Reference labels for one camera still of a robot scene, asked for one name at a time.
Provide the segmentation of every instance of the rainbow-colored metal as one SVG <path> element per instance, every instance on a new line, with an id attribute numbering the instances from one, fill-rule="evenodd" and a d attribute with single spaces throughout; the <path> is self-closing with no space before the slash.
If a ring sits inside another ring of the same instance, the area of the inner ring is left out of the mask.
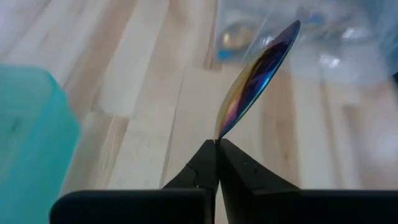
<path id="1" fill-rule="evenodd" d="M 300 21 L 295 21 L 239 74 L 218 111 L 215 140 L 221 139 L 253 105 L 285 59 L 299 30 Z"/>

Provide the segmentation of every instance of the light wood surface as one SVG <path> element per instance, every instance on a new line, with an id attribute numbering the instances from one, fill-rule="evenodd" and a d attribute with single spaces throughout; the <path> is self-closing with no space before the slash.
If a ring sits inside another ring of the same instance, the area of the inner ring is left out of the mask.
<path id="1" fill-rule="evenodd" d="M 215 0 L 0 1 L 1 62 L 49 70 L 81 124 L 63 194 L 158 189 L 212 138 L 243 68 L 214 59 L 216 12 Z M 377 47 L 348 49 L 358 66 L 339 69 L 319 50 L 295 45 L 227 138 L 299 187 L 397 189 L 394 84 L 338 81 L 386 77 Z"/>

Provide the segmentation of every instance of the wood grain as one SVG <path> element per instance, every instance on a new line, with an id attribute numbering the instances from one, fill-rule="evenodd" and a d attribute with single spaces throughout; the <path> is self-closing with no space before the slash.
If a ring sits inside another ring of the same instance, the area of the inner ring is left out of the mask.
<path id="1" fill-rule="evenodd" d="M 265 165 L 291 183 L 300 185 L 292 77 L 286 63 L 262 95 Z"/>
<path id="2" fill-rule="evenodd" d="M 220 71 L 221 70 L 221 63 L 217 62 L 216 60 L 216 49 L 215 49 L 215 29 L 216 29 L 216 20 L 217 20 L 217 6 L 218 0 L 214 0 L 214 2 L 208 1 L 210 5 L 209 11 L 213 11 L 213 17 L 211 17 L 211 29 L 210 29 L 210 38 L 208 38 L 208 48 L 206 53 L 205 62 L 203 63 L 203 67 L 205 69 L 213 70 L 213 71 Z"/>
<path id="3" fill-rule="evenodd" d="M 191 41 L 183 1 L 171 1 L 159 32 L 136 109 L 127 128 L 111 188 L 158 188 Z"/>
<path id="4" fill-rule="evenodd" d="M 168 6 L 168 1 L 138 0 L 99 92 L 98 106 L 105 113 L 130 117 L 134 112 Z"/>
<path id="5" fill-rule="evenodd" d="M 344 108 L 353 148 L 350 164 L 357 170 L 351 178 L 363 189 L 396 189 L 398 184 L 398 106 L 391 87 L 381 82 L 362 89 L 361 104 Z"/>
<path id="6" fill-rule="evenodd" d="M 65 84 L 70 107 L 78 119 L 83 119 L 95 101 L 95 93 L 104 82 L 104 74 L 121 35 L 136 5 L 136 1 L 111 1 L 93 33 L 90 44 L 81 55 L 71 77 Z"/>
<path id="7" fill-rule="evenodd" d="M 81 189 L 105 189 L 127 130 L 128 119 L 88 113 L 82 137 L 65 179 L 62 194 Z"/>
<path id="8" fill-rule="evenodd" d="M 6 62 L 44 67 L 64 85 L 108 3 L 52 0 L 13 47 Z"/>
<path id="9" fill-rule="evenodd" d="M 28 32 L 50 0 L 15 0 L 0 2 L 0 60 Z"/>
<path id="10" fill-rule="evenodd" d="M 180 172 L 206 139 L 213 138 L 223 97 L 218 87 L 225 77 L 226 74 L 194 69 L 185 73 L 175 112 L 165 183 Z"/>
<path id="11" fill-rule="evenodd" d="M 289 56 L 300 186 L 335 188 L 337 180 L 326 126 L 326 119 L 329 118 L 325 116 L 322 105 L 320 67 L 314 63 L 318 60 L 316 46 L 295 46 Z"/>

